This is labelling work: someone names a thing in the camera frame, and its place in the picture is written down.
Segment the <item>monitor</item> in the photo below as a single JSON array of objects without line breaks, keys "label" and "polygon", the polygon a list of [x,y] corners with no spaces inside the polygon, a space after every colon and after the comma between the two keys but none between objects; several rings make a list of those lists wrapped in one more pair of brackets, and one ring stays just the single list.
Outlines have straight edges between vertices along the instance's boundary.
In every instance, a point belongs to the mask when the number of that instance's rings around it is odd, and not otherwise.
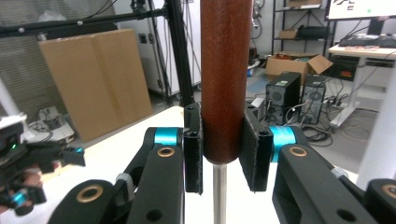
[{"label": "monitor", "polygon": [[367,35],[381,35],[384,19],[396,18],[394,4],[394,0],[328,0],[326,20],[370,20]]}]

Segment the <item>table surface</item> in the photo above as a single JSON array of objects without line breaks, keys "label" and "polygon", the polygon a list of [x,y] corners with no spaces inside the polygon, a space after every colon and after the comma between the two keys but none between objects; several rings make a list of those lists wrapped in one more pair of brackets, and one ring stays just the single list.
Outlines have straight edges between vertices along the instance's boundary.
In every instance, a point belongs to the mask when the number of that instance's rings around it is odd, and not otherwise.
[{"label": "table surface", "polygon": [[329,48],[329,52],[344,56],[396,59],[396,49],[351,49],[335,45]]},{"label": "table surface", "polygon": [[[16,217],[12,210],[0,215],[0,223],[47,223],[51,213],[77,184],[88,179],[103,179],[115,183],[116,176],[141,147],[148,127],[182,127],[183,108],[171,107],[149,119],[117,133],[85,152],[86,167],[68,165],[54,174],[43,176],[48,201],[36,205],[32,213]],[[266,192],[250,192],[239,160],[227,165],[227,223],[279,223],[272,202],[277,163],[271,163]],[[204,193],[186,193],[185,223],[213,223],[213,166],[204,160]]]}]

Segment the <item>computer tower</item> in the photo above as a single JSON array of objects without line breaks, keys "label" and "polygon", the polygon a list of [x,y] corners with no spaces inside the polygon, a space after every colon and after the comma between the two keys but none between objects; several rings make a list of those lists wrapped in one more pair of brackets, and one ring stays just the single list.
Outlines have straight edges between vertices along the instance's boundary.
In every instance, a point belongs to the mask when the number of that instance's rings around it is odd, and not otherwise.
[{"label": "computer tower", "polygon": [[321,107],[326,94],[325,76],[306,75],[301,96],[301,104],[306,103],[300,110],[299,121],[303,123],[317,124],[320,117]]},{"label": "computer tower", "polygon": [[266,104],[292,107],[300,102],[301,73],[283,72],[266,86]]},{"label": "computer tower", "polygon": [[300,103],[300,85],[301,73],[294,72],[283,72],[267,84],[265,117],[268,122],[282,125],[294,119],[299,108],[291,109]]},{"label": "computer tower", "polygon": [[294,111],[291,108],[286,108],[284,106],[272,105],[268,107],[266,114],[266,121],[269,124],[283,125],[289,122],[295,122],[298,120],[298,108]]}]

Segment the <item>metal rod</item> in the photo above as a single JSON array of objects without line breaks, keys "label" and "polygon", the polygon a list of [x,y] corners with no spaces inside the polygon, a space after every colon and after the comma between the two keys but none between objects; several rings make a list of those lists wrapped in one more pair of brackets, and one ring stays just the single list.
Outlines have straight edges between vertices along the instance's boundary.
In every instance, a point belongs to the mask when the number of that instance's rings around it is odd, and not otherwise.
[{"label": "metal rod", "polygon": [[103,23],[143,20],[150,17],[166,16],[167,9],[155,9],[148,12],[134,12],[113,16],[101,16],[94,18],[83,18],[68,21],[42,21],[14,26],[0,26],[0,37],[39,35],[51,31],[58,31],[68,28],[76,28],[88,25],[100,25]]},{"label": "metal rod", "polygon": [[227,165],[213,164],[213,212],[214,223],[226,223]]},{"label": "metal rod", "polygon": [[180,106],[186,106],[194,103],[195,100],[192,90],[189,54],[187,52],[187,39],[184,32],[181,5],[179,0],[167,0],[165,2],[168,4],[168,24],[172,36],[178,86],[180,88]]}]

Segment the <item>floor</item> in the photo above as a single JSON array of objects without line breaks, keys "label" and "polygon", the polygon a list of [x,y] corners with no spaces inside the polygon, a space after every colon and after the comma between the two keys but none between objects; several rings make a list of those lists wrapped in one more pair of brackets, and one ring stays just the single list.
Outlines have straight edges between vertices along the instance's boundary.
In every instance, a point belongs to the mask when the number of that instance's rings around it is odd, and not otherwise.
[{"label": "floor", "polygon": [[[268,81],[268,77],[263,73],[258,73],[258,75],[249,77],[247,79],[247,100],[252,100],[256,97],[264,98],[265,85]],[[349,92],[350,88],[351,82],[341,82],[339,79],[332,79],[327,82],[326,95],[334,95],[340,90],[340,94],[344,94],[345,92]],[[328,131],[331,133],[332,142],[331,140],[318,142],[313,144],[317,145],[313,146],[313,148],[334,165],[340,166],[349,172],[357,173],[359,171],[361,160],[366,149],[367,140],[370,137],[371,130],[373,129],[373,125],[375,123],[377,113],[373,112],[375,111],[373,108],[380,107],[381,99],[383,99],[384,96],[385,93],[382,89],[363,86],[359,93],[359,101],[361,101],[362,110],[357,110],[354,112],[341,127],[337,129],[330,129]],[[194,97],[196,102],[200,102],[201,92],[195,90]],[[153,114],[157,114],[165,110],[166,103],[161,97],[156,94],[151,94],[150,100],[153,108]],[[179,101],[175,96],[173,97],[173,103],[174,105],[179,104]],[[330,119],[334,118],[338,111],[339,109],[337,108],[331,108],[331,112],[329,113]],[[319,124],[317,127],[320,129],[326,129],[329,125],[327,116],[321,115],[320,120],[322,124]],[[82,143],[76,139],[72,145],[89,147],[132,125],[133,124],[116,130],[113,133],[106,134],[105,136],[95,139],[89,143]]]}]

